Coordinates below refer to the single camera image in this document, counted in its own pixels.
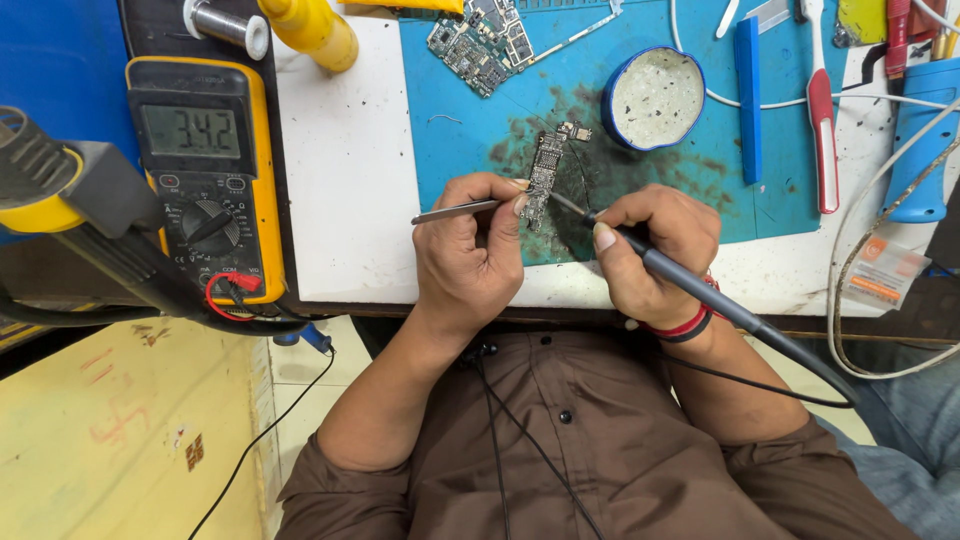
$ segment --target workbench surface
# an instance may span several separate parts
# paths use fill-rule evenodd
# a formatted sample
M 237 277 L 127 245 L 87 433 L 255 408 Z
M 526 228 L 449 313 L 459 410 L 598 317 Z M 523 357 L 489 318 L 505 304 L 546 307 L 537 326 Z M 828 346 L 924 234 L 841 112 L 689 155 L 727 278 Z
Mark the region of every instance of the workbench surface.
M 680 0 L 679 9 L 686 1 L 692 0 Z M 342 5 L 334 9 L 344 12 Z M 331 75 L 274 38 L 298 289 L 304 302 L 409 304 L 418 291 L 409 223 L 420 202 L 399 28 L 384 10 L 350 9 L 360 13 L 345 18 L 362 46 L 346 73 Z M 860 82 L 868 48 L 851 49 L 844 86 Z M 807 77 L 808 59 L 794 61 L 804 62 Z M 878 62 L 875 81 L 857 91 L 886 93 L 882 68 Z M 892 116 L 886 101 L 840 101 L 841 210 L 823 216 L 813 233 L 722 245 L 711 271 L 726 294 L 758 313 L 825 314 L 833 240 L 852 195 L 890 156 Z M 948 196 L 958 160 L 948 160 Z M 878 189 L 862 205 L 845 238 L 849 244 L 873 221 L 883 195 Z M 935 227 L 889 223 L 882 232 L 922 253 Z M 612 308 L 596 261 L 528 267 L 511 305 Z M 846 302 L 844 314 L 879 311 Z

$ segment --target red screwdriver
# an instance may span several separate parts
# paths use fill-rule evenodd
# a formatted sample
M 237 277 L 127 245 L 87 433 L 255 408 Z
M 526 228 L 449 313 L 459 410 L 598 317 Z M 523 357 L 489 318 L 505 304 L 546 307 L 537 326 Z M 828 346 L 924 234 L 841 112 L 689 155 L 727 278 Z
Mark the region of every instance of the red screwdriver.
M 834 213 L 840 208 L 840 186 L 837 180 L 836 140 L 833 137 L 833 98 L 830 96 L 830 77 L 824 63 L 824 42 L 820 31 L 824 0 L 802 1 L 804 17 L 810 21 L 813 31 L 813 74 L 806 85 L 806 104 L 810 110 L 810 126 L 817 149 L 819 207 L 820 213 Z
M 906 69 L 906 24 L 910 0 L 887 0 L 886 70 L 890 93 L 903 95 L 903 71 Z

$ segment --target digital multimeter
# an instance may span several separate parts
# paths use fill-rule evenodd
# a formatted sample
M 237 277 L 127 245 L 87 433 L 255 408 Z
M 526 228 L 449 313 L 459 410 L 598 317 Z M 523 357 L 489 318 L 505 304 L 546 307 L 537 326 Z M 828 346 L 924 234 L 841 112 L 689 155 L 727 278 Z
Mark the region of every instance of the digital multimeter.
M 257 276 L 245 302 L 284 291 L 263 80 L 228 61 L 137 57 L 127 96 L 147 179 L 164 205 L 164 253 L 198 287 L 220 272 Z M 232 304 L 212 288 L 217 304 Z

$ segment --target circuit board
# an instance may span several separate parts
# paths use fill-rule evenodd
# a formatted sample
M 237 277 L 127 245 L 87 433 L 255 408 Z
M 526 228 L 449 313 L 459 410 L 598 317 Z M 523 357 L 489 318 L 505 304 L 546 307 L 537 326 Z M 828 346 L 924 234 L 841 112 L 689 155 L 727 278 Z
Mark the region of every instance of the circuit board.
M 530 173 L 530 187 L 535 190 L 527 206 L 523 207 L 520 217 L 525 217 L 527 229 L 534 233 L 540 232 L 540 223 L 546 211 L 546 203 L 553 191 L 556 180 L 557 167 L 564 156 L 564 144 L 568 140 L 589 142 L 592 132 L 584 128 L 579 122 L 564 122 L 557 126 L 555 133 L 541 133 L 537 154 L 534 156 L 534 170 Z
M 466 0 L 462 15 L 437 20 L 427 48 L 481 97 L 536 59 L 513 0 Z

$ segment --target shirt sleeve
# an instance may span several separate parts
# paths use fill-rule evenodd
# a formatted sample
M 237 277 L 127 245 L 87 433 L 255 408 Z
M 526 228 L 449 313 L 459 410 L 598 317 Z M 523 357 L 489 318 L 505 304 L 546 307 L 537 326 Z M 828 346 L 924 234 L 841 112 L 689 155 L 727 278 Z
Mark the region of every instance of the shirt sleeve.
M 798 538 L 917 538 L 860 481 L 812 415 L 789 435 L 723 451 L 740 489 Z
M 283 501 L 276 540 L 405 539 L 409 478 L 406 462 L 376 473 L 340 469 L 326 459 L 313 433 L 276 498 Z

